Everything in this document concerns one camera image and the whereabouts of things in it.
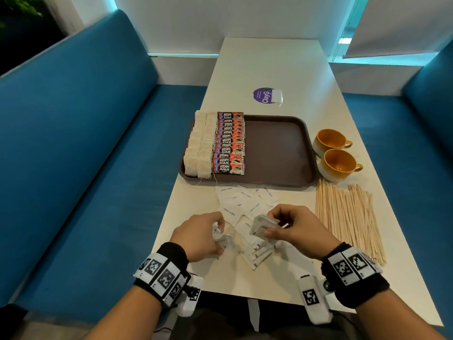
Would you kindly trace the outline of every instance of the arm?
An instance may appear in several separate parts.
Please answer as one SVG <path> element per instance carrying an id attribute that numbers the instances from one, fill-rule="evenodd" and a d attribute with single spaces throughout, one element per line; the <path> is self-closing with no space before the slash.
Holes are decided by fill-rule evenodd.
<path id="1" fill-rule="evenodd" d="M 322 260 L 341 244 L 305 206 L 277 205 L 268 216 L 288 227 L 269 229 L 264 235 L 288 241 L 307 257 Z M 390 289 L 371 297 L 356 311 L 372 340 L 445 339 Z"/>
<path id="2" fill-rule="evenodd" d="M 223 249 L 212 239 L 212 224 L 218 222 L 223 232 L 225 221 L 220 212 L 194 215 L 176 228 L 170 242 L 180 245 L 189 262 L 210 255 L 222 255 Z M 149 340 L 153 336 L 162 306 L 149 292 L 133 286 L 99 321 L 87 340 Z"/>

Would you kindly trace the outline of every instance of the wristband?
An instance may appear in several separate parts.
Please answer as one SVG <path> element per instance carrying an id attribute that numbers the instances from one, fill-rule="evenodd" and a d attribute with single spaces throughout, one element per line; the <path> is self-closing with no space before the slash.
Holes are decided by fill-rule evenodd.
<path id="1" fill-rule="evenodd" d="M 166 242 L 157 253 L 151 253 L 134 273 L 137 278 L 134 285 L 171 307 L 191 278 L 187 272 L 188 263 L 180 245 Z"/>
<path id="2" fill-rule="evenodd" d="M 382 269 L 361 249 L 345 242 L 322 259 L 321 272 L 338 301 L 355 309 L 371 297 L 389 289 Z"/>

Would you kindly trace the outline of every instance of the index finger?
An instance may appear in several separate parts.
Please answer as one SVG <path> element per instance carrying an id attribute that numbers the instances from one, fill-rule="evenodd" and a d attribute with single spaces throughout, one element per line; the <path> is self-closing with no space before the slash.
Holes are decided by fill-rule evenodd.
<path id="1" fill-rule="evenodd" d="M 267 217 L 275 218 L 280 221 L 290 223 L 294 221 L 297 215 L 297 206 L 289 204 L 278 204 L 268 212 Z"/>
<path id="2" fill-rule="evenodd" d="M 220 231 L 223 233 L 225 230 L 225 219 L 223 218 L 223 215 L 220 211 L 215 211 L 207 214 L 209 216 L 209 220 L 212 221 L 212 223 L 217 222 L 218 227 L 220 228 Z"/>

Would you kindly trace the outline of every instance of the blue upholstery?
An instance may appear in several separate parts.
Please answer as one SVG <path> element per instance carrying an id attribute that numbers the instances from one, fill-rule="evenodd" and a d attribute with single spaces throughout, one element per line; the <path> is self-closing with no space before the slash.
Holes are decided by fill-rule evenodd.
<path id="1" fill-rule="evenodd" d="M 157 78 L 117 11 L 0 79 L 0 305 L 36 265 Z"/>
<path id="2" fill-rule="evenodd" d="M 159 85 L 17 303 L 97 322 L 150 253 L 206 87 Z"/>
<path id="3" fill-rule="evenodd" d="M 453 156 L 453 41 L 403 89 L 417 112 Z"/>
<path id="4" fill-rule="evenodd" d="M 344 98 L 437 310 L 451 331 L 453 164 L 403 98 L 354 94 Z"/>

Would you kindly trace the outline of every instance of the blue backrest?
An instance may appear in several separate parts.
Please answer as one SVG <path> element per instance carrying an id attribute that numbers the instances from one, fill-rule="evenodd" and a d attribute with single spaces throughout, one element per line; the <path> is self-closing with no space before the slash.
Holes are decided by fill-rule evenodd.
<path id="1" fill-rule="evenodd" d="M 0 306 L 54 239 L 157 78 L 122 11 L 0 78 Z"/>
<path id="2" fill-rule="evenodd" d="M 407 83 L 403 94 L 453 155 L 453 41 Z"/>

